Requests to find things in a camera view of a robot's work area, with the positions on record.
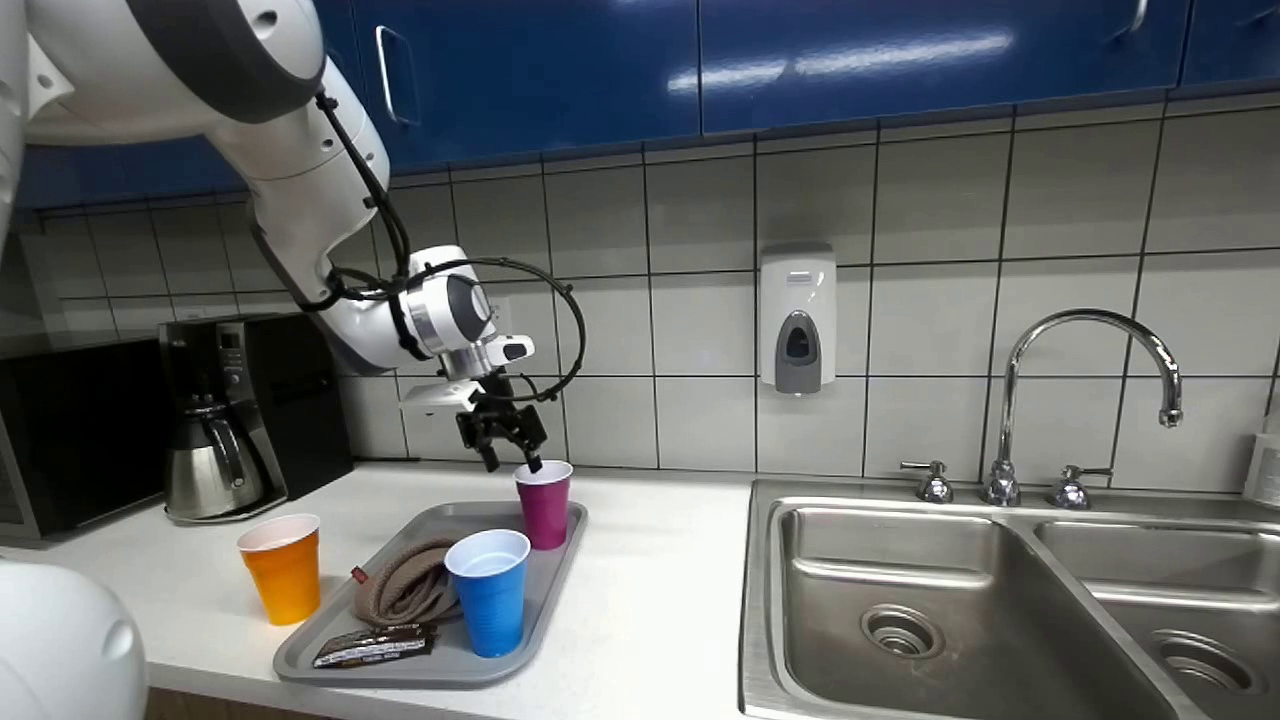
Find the gray tray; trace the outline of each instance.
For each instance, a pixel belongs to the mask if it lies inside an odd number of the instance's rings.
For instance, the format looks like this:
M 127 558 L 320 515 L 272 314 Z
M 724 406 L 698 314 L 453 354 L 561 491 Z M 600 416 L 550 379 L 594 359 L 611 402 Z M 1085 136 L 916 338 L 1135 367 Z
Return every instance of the gray tray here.
M 480 530 L 519 530 L 519 506 L 440 506 L 408 519 L 364 568 L 378 571 L 399 551 L 437 541 L 437 537 L 469 537 Z M 469 653 L 462 624 L 442 624 L 437 636 L 430 656 L 405 656 L 392 663 L 371 668 L 315 668 L 315 653 L 324 642 L 341 632 L 369 630 L 353 616 L 353 586 L 341 586 L 324 599 L 324 607 L 297 630 L 276 648 L 276 678 L 297 683 L 364 683 L 364 690 L 480 690 L 516 678 L 539 648 L 550 607 L 561 597 L 561 586 L 569 575 L 569 563 L 576 558 L 576 546 L 589 530 L 589 511 L 580 506 L 569 510 L 569 541 L 556 551 L 533 551 L 528 558 L 528 581 L 524 581 L 524 644 L 510 656 L 475 656 Z

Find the plastic cup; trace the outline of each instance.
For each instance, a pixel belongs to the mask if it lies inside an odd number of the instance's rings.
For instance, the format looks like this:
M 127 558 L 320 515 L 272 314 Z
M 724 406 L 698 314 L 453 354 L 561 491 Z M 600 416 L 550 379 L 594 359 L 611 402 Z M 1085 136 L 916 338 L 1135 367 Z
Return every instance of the plastic cup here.
M 320 515 L 272 515 L 241 537 L 241 558 L 272 624 L 320 607 Z
M 569 482 L 571 465 L 545 459 L 539 474 L 516 469 L 519 515 L 533 550 L 561 550 L 569 537 Z
M 516 653 L 524 642 L 528 537 L 510 530 L 473 532 L 442 551 L 442 568 L 462 607 L 473 653 Z

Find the cabinet door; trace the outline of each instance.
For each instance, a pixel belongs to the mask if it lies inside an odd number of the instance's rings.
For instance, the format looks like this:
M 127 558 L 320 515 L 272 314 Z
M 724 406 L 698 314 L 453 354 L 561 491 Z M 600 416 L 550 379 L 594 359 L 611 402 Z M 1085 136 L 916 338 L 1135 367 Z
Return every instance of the cabinet door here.
M 695 0 L 324 0 L 330 56 L 395 169 L 698 132 Z
M 114 204 L 243 190 L 202 141 L 127 149 L 28 149 L 21 208 Z
M 705 123 L 757 132 L 1163 92 L 1182 25 L 1187 0 L 705 0 Z
M 1182 83 L 1277 83 L 1280 0 L 1196 0 Z

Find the black cable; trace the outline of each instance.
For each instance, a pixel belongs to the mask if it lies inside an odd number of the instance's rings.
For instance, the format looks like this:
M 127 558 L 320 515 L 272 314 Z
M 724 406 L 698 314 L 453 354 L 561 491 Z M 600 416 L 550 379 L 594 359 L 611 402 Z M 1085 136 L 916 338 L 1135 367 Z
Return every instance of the black cable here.
M 528 394 L 535 394 L 535 379 L 533 379 L 533 377 L 519 372 L 519 379 L 524 379 Z
M 516 274 L 528 274 L 535 281 L 545 281 L 571 314 L 576 319 L 576 359 L 571 367 L 550 385 L 550 388 L 535 388 L 533 379 L 533 394 L 528 396 L 487 396 L 487 402 L 508 402 L 508 406 L 528 406 L 528 402 L 556 402 L 571 379 L 576 372 L 585 367 L 585 356 L 589 356 L 589 319 L 585 319 L 585 310 L 576 306 L 571 288 L 565 281 L 556 281 L 550 274 L 535 269 L 535 266 L 524 266 L 524 262 L 510 262 L 510 255 L 492 255 L 492 262 L 442 262 L 442 266 L 427 266 L 420 274 L 408 275 L 408 227 L 392 204 L 392 198 L 383 192 L 383 184 L 371 175 L 371 169 L 364 165 L 360 149 L 353 143 L 346 128 L 335 119 L 335 101 L 315 92 L 315 110 L 328 116 L 335 141 L 343 143 L 346 161 L 354 165 L 364 190 L 369 190 L 369 202 L 371 208 L 378 212 L 383 219 L 383 232 L 388 232 L 388 246 L 395 253 L 395 274 L 392 281 L 378 281 L 371 274 L 360 274 L 360 269 L 330 269 L 324 281 L 328 281 L 328 298 L 315 302 L 315 306 L 304 306 L 308 314 L 324 314 L 330 310 L 335 302 L 383 302 L 392 310 L 392 324 L 395 324 L 395 342 L 408 356 L 416 359 L 427 359 L 420 348 L 416 348 L 416 338 L 408 331 L 408 319 L 405 319 L 405 306 L 399 306 L 399 292 L 411 292 L 420 288 L 427 275 L 437 274 L 448 274 L 448 269 L 462 269 L 462 266 L 497 266 L 497 269 L 516 269 Z

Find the orange cup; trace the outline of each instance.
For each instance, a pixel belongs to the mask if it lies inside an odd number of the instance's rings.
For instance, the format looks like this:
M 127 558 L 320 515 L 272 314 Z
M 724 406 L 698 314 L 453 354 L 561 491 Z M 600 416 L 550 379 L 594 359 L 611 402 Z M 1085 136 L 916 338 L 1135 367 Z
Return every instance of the orange cup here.
M 320 515 L 272 515 L 241 537 L 241 558 L 272 624 L 320 607 Z

